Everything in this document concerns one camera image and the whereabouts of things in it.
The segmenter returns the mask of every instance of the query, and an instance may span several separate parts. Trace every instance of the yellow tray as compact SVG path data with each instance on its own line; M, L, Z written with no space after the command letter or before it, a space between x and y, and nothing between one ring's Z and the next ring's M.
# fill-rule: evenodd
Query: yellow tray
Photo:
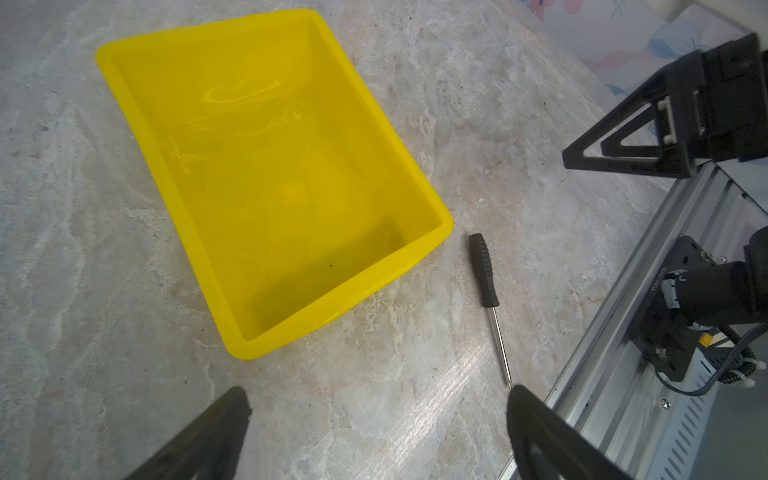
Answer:
M311 10L127 38L96 59L237 358L331 323L451 233Z

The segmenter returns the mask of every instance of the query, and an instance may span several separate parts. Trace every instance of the marble tabletop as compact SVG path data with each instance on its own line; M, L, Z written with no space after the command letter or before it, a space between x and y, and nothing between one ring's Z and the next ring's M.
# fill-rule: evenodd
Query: marble tabletop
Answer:
M326 19L455 229L243 362L94 52L296 7ZM516 0L4 2L0 31L0 478L121 478L235 385L253 407L238 478L495 478L508 390L467 236L492 252L513 381L544 397L669 186L563 168L611 96Z

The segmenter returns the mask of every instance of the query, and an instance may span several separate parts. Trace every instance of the screwdriver shaft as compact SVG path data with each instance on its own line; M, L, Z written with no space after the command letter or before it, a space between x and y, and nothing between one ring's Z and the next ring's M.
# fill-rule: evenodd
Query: screwdriver shaft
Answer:
M496 316L496 307L492 306L493 325L495 327L496 339L498 340L498 354L502 358L502 366L506 375L507 386L512 387L512 378L509 376L509 364L507 363L507 353L504 351L504 340L502 340L502 329L498 327L498 317Z

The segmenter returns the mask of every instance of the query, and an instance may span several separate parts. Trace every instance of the yellow container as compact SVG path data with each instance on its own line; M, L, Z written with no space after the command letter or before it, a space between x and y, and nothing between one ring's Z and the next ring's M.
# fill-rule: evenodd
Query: yellow container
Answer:
M332 322L451 233L315 12L127 38L96 59L237 358Z

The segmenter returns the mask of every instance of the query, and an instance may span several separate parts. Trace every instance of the black mounting plate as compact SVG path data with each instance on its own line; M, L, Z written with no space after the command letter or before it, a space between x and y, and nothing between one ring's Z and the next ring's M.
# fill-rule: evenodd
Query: black mounting plate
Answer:
M680 382L688 370L701 332L688 328L690 319L670 309L661 293L661 282L677 270L697 270L716 266L709 254L693 238L680 237L670 249L629 326L629 335L658 372Z

